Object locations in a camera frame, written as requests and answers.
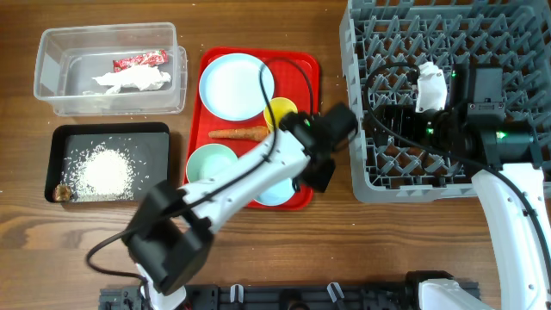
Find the light blue bowl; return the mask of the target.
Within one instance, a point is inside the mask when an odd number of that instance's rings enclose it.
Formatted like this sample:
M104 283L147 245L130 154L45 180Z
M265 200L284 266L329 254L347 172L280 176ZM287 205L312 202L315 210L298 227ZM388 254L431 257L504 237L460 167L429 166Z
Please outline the light blue bowl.
M258 195L254 201L264 206L275 207L289 201L295 194L293 180L287 178Z

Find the orange carrot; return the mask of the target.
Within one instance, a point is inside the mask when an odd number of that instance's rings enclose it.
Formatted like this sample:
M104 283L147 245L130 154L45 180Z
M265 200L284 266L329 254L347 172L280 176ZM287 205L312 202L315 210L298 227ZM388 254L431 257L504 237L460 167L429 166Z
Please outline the orange carrot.
M244 127L244 128L231 128L231 129L219 129L213 130L208 133L211 139L226 139L226 140L251 140L256 142L262 142L270 134L270 130L267 127Z

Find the yellow plastic cup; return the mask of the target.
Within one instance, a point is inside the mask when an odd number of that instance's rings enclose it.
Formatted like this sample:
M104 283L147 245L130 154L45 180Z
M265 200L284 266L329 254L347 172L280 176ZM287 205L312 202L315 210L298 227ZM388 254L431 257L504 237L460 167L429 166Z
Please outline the yellow plastic cup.
M297 113L298 109L296 105L286 97L275 97L270 100L269 106L275 117L275 125L278 127L280 120L288 113ZM263 117L266 121L267 128L273 132L274 124L272 122L271 114L268 108L263 111Z

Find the white tissue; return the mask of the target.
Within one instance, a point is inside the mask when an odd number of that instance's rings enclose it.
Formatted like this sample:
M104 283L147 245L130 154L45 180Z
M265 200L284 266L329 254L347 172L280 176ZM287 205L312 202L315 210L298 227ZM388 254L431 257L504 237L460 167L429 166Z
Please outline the white tissue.
M122 71L93 77L100 86L108 86L108 89L103 92L104 95L118 94L126 88L139 91L160 90L171 79L168 72L160 71L157 66L148 65L134 65Z

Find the red snack wrapper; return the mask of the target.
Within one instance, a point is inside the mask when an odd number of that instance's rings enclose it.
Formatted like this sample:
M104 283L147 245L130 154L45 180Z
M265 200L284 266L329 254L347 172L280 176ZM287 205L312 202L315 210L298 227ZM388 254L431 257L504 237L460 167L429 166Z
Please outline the red snack wrapper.
M148 53L132 56L130 58L113 61L114 72L124 71L136 65L157 66L167 63L168 54L164 49L155 50Z

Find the white rice grains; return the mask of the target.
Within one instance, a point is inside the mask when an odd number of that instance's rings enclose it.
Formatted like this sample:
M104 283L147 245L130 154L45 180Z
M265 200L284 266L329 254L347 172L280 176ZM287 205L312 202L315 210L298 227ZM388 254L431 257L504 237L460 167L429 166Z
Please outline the white rice grains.
M59 181L72 190L69 202L136 200L146 179L138 150L137 141L122 134L69 137Z

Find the brown walnut food scrap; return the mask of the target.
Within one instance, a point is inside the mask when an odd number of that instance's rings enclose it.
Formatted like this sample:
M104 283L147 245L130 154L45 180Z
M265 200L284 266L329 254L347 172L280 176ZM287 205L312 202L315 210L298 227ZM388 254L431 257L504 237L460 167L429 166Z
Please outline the brown walnut food scrap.
M53 190L53 200L55 202L68 202L72 198L72 190L66 184L58 184Z

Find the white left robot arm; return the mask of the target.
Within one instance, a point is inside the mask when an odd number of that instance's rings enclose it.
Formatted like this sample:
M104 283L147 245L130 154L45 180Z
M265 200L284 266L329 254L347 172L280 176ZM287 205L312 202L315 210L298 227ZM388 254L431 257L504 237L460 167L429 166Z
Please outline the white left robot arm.
M339 103L325 115L288 113L280 126L234 164L176 189L162 181L140 203L122 241L153 309L175 309L185 284L207 261L215 234L240 209L282 181L326 190L335 170L331 155L355 134L358 121Z

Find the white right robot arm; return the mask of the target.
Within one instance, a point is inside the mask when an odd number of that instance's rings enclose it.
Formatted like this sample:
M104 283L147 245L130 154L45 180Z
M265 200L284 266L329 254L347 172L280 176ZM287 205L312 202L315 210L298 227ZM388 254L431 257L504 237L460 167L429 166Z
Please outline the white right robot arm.
M504 309L550 307L550 220L544 198L542 150L527 121L507 121L503 70L495 65L454 65L451 82L431 62L395 62L368 75L405 68L418 93L407 121L367 107L369 123L406 146L450 158L468 168L483 208L498 267Z

